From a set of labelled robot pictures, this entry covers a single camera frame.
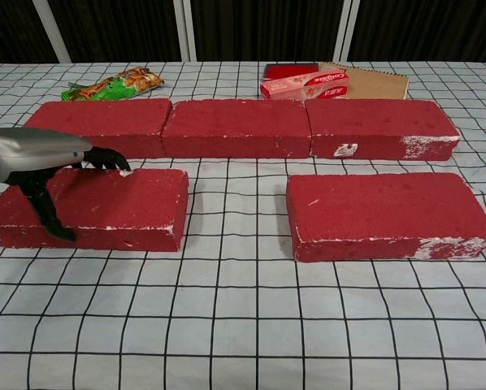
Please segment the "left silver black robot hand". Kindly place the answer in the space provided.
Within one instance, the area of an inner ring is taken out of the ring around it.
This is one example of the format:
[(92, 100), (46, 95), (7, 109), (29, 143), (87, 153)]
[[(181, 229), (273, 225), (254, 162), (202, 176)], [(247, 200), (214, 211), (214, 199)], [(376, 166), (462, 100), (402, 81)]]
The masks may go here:
[(76, 234), (61, 224), (47, 182), (59, 169), (81, 168), (82, 163), (131, 170), (121, 153), (80, 136), (40, 128), (0, 128), (0, 183), (19, 187), (42, 227), (56, 239), (74, 242)]

